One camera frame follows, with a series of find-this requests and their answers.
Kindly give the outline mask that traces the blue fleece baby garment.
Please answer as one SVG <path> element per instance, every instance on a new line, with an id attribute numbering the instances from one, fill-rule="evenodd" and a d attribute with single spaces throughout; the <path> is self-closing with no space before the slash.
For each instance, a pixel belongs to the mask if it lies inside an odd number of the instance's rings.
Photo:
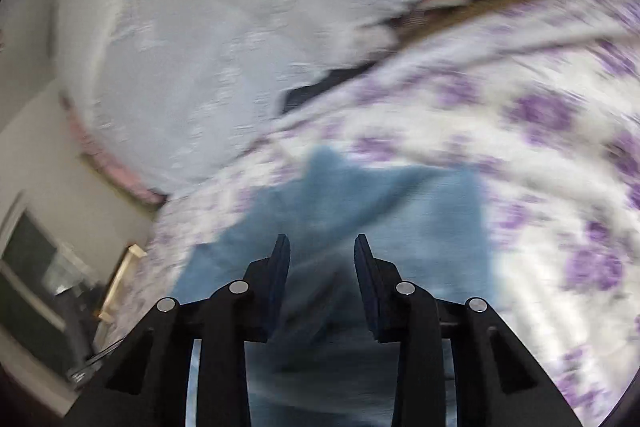
<path id="1" fill-rule="evenodd" d="M 181 303 L 209 297 L 287 236 L 278 327 L 246 348 L 253 424 L 386 426 L 398 348 L 367 327 L 355 239 L 367 236 L 375 256 L 436 298 L 487 298 L 494 283 L 481 202 L 468 169 L 367 168 L 322 148 L 303 176 L 260 190 L 238 223 L 195 247 L 174 294 Z"/>

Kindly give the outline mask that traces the wooden chair frame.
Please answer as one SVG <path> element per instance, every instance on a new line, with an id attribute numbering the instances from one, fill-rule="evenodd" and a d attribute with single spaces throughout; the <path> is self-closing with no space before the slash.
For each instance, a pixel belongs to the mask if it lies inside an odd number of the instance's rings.
<path id="1" fill-rule="evenodd" d="M 115 322 L 125 295 L 134 284 L 138 267 L 146 256 L 148 253 L 137 243 L 128 245 L 122 252 L 110 282 L 106 285 L 100 309 L 96 313 L 101 322 L 107 325 Z"/>

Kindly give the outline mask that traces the purple floral bed quilt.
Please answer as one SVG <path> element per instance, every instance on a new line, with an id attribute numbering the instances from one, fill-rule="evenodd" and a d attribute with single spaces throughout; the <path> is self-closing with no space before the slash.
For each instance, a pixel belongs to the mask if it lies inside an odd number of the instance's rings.
<path id="1" fill-rule="evenodd" d="M 367 168 L 472 172 L 494 283 L 483 298 L 582 424 L 608 416 L 639 366 L 639 0 L 522 2 L 281 117 L 163 207 L 111 337 L 322 148 Z"/>

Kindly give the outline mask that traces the white lace cover cloth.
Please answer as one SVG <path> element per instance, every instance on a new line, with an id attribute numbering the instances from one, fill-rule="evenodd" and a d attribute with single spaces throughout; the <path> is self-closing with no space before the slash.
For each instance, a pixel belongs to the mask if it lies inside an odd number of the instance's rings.
<path id="1" fill-rule="evenodd" d="M 286 91 L 367 57 L 415 0 L 58 0 L 58 78 L 89 136 L 148 189 L 186 190 L 243 151 Z"/>

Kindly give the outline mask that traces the pink floral fabric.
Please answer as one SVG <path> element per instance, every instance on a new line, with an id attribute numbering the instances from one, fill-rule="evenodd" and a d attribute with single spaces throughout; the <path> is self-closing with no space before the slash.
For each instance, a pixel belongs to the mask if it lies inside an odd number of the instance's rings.
<path id="1" fill-rule="evenodd" d="M 103 176 L 110 184 L 126 193 L 141 205 L 160 208 L 166 202 L 166 195 L 155 192 L 143 184 L 141 178 L 131 169 L 117 161 L 101 144 L 87 132 L 79 119 L 70 98 L 64 91 L 58 94 L 58 102 L 64 111 L 70 134 L 80 147 L 81 157 Z"/>

